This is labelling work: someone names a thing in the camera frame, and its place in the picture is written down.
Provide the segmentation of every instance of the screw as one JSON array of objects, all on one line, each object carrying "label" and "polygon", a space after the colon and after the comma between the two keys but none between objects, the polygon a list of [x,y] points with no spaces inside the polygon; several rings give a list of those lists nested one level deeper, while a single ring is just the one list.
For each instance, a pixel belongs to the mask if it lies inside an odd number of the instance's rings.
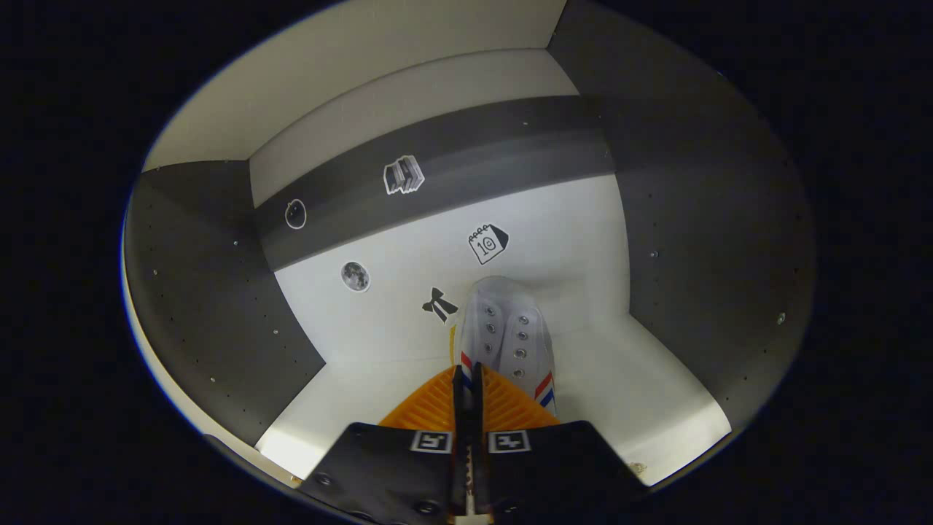
[{"label": "screw", "polygon": [[334,482],[334,480],[330,479],[329,475],[326,475],[323,473],[315,474],[314,481],[320,483],[321,485],[324,485],[325,487]]},{"label": "screw", "polygon": [[437,514],[437,512],[440,510],[440,507],[438,507],[435,504],[432,504],[431,502],[418,502],[414,506],[414,510],[418,514],[424,514],[426,516],[430,516],[432,514]]}]

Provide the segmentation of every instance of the gray wall panel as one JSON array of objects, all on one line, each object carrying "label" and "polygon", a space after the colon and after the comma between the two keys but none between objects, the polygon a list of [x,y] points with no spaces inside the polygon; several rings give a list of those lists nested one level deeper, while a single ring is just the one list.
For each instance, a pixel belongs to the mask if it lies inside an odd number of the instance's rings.
[{"label": "gray wall panel", "polygon": [[815,243],[796,170],[725,78],[618,13],[567,2],[548,51],[605,126],[633,316],[741,430],[811,313]]},{"label": "gray wall panel", "polygon": [[[383,167],[414,155],[417,192],[386,194]],[[257,208],[259,236],[278,270],[408,220],[499,195],[612,173],[599,120],[576,96],[476,106],[420,121],[353,148],[289,184]],[[285,209],[300,199],[300,230]]]},{"label": "gray wall panel", "polygon": [[125,230],[146,338],[182,390],[250,445],[324,365],[252,214],[247,162],[183,163],[140,176]]}]

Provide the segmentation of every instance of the white floor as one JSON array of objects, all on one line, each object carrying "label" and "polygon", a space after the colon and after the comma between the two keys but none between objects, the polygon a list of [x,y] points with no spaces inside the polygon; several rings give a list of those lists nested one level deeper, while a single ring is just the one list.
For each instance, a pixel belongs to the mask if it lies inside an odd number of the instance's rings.
[{"label": "white floor", "polygon": [[[468,236],[492,223],[508,247],[480,265]],[[370,273],[363,293],[340,270]],[[449,325],[425,312],[432,287],[463,305],[477,280],[500,275],[535,294],[555,353],[557,415],[586,419],[654,484],[730,431],[716,401],[628,315],[625,220],[615,176],[514,193],[403,224],[276,273],[302,328],[327,361],[257,444],[307,476],[346,426],[377,423],[450,366]]]}]

